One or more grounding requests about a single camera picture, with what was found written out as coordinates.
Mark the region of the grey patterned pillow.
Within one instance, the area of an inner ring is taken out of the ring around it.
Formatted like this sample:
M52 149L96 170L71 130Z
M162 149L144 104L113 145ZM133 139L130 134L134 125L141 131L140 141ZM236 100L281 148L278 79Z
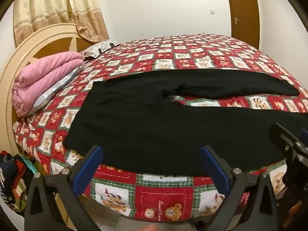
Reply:
M100 54L102 54L105 51L112 49L112 48L114 48L118 45L120 45L120 43L115 42L113 40L105 40L105 41L98 42L98 43L86 48L85 50L81 51L81 54L85 58L92 57L92 58L96 59Z

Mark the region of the pink folded blanket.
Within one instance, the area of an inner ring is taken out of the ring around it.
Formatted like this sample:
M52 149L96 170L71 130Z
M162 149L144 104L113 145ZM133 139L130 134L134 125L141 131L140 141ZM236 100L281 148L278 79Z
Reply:
M40 58L23 68L12 87L12 105L17 116L28 114L42 93L73 69L82 66L84 60L81 53L61 52Z

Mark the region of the colourful clothes pile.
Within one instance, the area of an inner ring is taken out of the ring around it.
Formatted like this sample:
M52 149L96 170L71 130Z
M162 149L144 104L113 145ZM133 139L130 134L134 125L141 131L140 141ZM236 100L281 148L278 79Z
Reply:
M20 216L24 216L28 192L36 172L30 159L1 151L1 197Z

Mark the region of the brown wooden door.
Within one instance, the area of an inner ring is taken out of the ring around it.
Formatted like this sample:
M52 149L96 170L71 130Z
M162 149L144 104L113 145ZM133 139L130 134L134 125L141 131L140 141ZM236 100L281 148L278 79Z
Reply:
M254 48L259 48L260 21L257 0L229 0L231 35ZM235 24L234 18L240 20Z

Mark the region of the cream wooden headboard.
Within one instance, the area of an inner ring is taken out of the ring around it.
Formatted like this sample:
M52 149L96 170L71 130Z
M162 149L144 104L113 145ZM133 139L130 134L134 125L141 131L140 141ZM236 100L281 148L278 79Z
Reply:
M1 150L12 155L21 152L14 138L13 123L18 118L11 103L14 79L21 69L41 57L65 51L81 52L92 44L81 37L75 24L58 23L33 33L15 49L1 74Z

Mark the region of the black pants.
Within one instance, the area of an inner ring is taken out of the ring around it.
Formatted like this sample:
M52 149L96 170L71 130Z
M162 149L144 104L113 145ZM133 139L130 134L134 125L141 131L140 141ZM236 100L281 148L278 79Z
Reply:
M167 176L205 176L200 150L210 146L232 167L249 171L284 158L269 140L273 124L296 134L307 128L307 114L185 106L170 98L255 94L299 91L271 75L240 70L159 70L94 82L63 144L80 155L97 145L103 164Z

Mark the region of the red patchwork bear bedspread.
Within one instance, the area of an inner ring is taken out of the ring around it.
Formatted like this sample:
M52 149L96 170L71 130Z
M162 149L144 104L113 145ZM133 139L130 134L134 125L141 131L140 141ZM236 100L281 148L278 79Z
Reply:
M100 51L42 111L14 123L15 140L47 173L57 174L79 159L75 151L65 149L63 141L94 82L164 69L254 71L287 80L300 92L298 96L259 94L222 100L176 97L187 106L307 113L307 91L261 51L223 35L178 35L131 41ZM208 177L137 174L106 165L98 168L85 195L111 212L157 222L213 215L224 199Z

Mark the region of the beige patterned curtain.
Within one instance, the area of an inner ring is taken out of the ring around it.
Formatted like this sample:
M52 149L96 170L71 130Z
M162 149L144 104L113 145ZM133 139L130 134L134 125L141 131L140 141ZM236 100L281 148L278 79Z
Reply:
M109 38L98 0L15 0L13 22L16 46L58 23L75 24L79 35L92 43Z

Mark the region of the grey patterned folded quilt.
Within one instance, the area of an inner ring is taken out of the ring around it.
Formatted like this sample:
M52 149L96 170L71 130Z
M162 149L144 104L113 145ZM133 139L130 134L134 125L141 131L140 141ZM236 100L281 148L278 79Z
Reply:
M62 79L57 81L51 87L49 87L45 92L43 92L34 102L31 110L26 114L26 116L30 116L37 111L44 108L50 100L61 90L63 87L68 85L77 74L83 69L82 66L73 69L70 73L64 76Z

